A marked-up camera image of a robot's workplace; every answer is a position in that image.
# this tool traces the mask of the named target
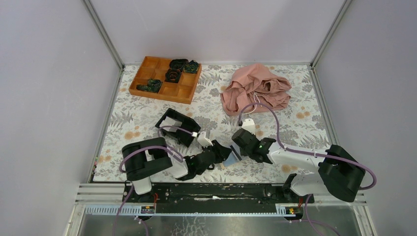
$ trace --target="floral tablecloth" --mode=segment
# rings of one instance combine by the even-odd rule
[[[128,88],[139,66],[127,66],[120,83],[111,121],[93,181],[125,181],[126,175],[119,172],[122,160],[121,148],[126,144],[157,137],[154,127],[168,108],[195,119],[202,130],[210,130],[210,139],[229,146],[231,137],[238,130],[237,117],[228,116],[221,105],[220,93],[229,85],[233,73],[241,65],[203,65],[200,79],[190,105],[167,102],[130,95]],[[306,148],[327,148],[329,146],[324,120],[321,116],[316,95],[306,65],[267,65],[270,71],[287,78],[292,89],[289,106],[276,111],[280,122],[281,140],[289,145]],[[256,124],[256,136],[276,138],[276,124],[271,113],[256,113],[251,117]],[[174,145],[185,155],[201,152],[196,140],[189,148]],[[188,182],[230,182],[230,183],[283,183],[290,173],[302,173],[296,166],[257,163],[247,159],[228,168],[216,164],[214,170],[206,170]],[[166,171],[151,176],[153,182],[177,182]]]

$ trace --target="black bracket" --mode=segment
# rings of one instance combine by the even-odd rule
[[[232,150],[228,147],[222,146],[217,140],[212,141],[213,146],[203,147],[203,150],[210,150],[215,154],[214,163],[222,163],[225,161]]]
[[[180,128],[183,128],[185,130],[188,130],[190,132],[198,132],[200,131],[201,127],[196,123],[195,120],[193,120],[192,118],[183,115],[179,112],[177,112],[176,110],[172,109],[172,108],[168,108],[167,111],[164,113],[164,115],[161,117],[161,119],[159,119],[158,123],[156,123],[155,127],[159,129],[161,123],[163,120],[165,120],[166,117],[169,117],[171,119],[177,120],[181,122],[181,126],[179,126]],[[190,134],[181,131],[181,130],[176,130],[175,132],[170,132],[170,131],[166,131],[164,129],[162,129],[162,134],[163,135],[167,135],[168,137],[176,140],[176,142],[178,144],[183,144],[187,147],[190,146],[190,144],[193,142],[194,137],[191,136]]]

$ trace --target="pink fabric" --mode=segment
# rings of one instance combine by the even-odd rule
[[[230,85],[220,94],[220,99],[223,109],[230,116],[238,115],[242,108],[255,102],[253,92],[256,92],[261,103],[270,105],[273,110],[281,110],[290,101],[291,96],[285,92],[289,89],[291,84],[286,78],[272,74],[267,67],[257,63],[236,70]],[[254,112],[266,111],[267,108],[257,106]]]

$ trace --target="red wire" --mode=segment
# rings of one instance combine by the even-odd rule
[[[155,204],[156,204],[156,201],[158,200],[158,194],[157,193],[155,193],[154,195],[153,195],[153,210],[155,211]]]

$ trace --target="green object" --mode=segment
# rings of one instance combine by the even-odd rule
[[[182,72],[184,70],[185,65],[188,64],[187,59],[174,59],[170,62],[170,68],[173,70],[179,70]]]
[[[192,60],[187,65],[185,65],[184,72],[189,74],[197,74],[198,67],[198,63],[195,60]]]
[[[162,82],[160,80],[148,80],[148,85],[137,85],[136,89],[145,92],[159,92]]]

